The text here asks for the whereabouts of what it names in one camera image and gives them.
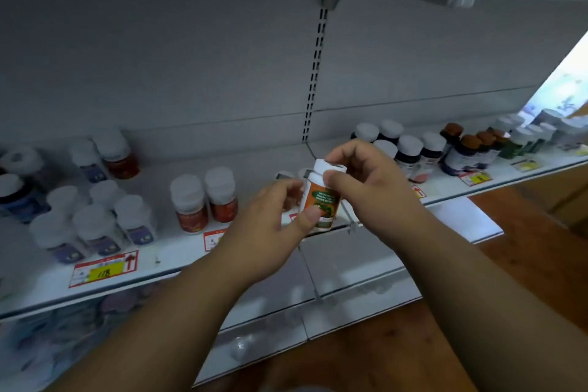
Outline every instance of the left hand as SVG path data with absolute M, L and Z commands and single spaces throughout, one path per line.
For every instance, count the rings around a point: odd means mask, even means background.
M 237 218 L 210 255 L 223 257 L 229 276 L 238 277 L 248 287 L 271 276 L 284 263 L 300 241 L 319 221 L 321 210 L 312 206 L 282 227 L 282 208 L 287 197 L 296 197 L 301 180 L 279 180 L 261 189 L 239 211 Z

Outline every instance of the hand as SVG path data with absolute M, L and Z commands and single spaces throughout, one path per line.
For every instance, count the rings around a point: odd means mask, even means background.
M 340 192 L 359 220 L 387 245 L 406 240 L 412 230 L 430 220 L 431 214 L 404 173 L 373 144 L 352 140 L 333 149 L 325 159 L 348 168 L 347 174 L 326 171 L 326 185 Z
M 305 209 L 282 228 L 282 208 L 287 198 L 296 198 L 302 185 L 296 179 L 276 181 L 239 211 L 211 252 L 224 257 L 229 276 L 237 277 L 246 287 L 271 276 L 312 231 L 321 214 L 318 206 Z

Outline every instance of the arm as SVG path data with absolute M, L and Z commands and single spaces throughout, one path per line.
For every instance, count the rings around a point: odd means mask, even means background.
M 402 259 L 478 389 L 588 390 L 588 337 L 437 220 L 390 158 L 354 140 L 327 160 L 349 167 L 327 185 Z
M 219 245 L 49 386 L 48 392 L 188 390 L 241 294 L 275 273 L 320 217 L 310 208 L 282 228 L 282 206 L 299 180 L 262 189 Z

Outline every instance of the right hand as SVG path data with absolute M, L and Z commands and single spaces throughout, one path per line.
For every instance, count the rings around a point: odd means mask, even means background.
M 431 214 L 404 173 L 373 144 L 352 140 L 333 149 L 325 160 L 347 166 L 347 174 L 326 171 L 323 180 L 351 203 L 359 220 L 387 245 L 410 238 L 430 220 Z

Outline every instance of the wooden floor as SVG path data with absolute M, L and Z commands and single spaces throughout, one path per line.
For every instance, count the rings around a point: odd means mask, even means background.
M 588 240 L 551 220 L 515 188 L 472 197 L 505 232 L 480 249 L 588 331 Z M 423 300 L 339 330 L 205 384 L 198 392 L 474 391 Z

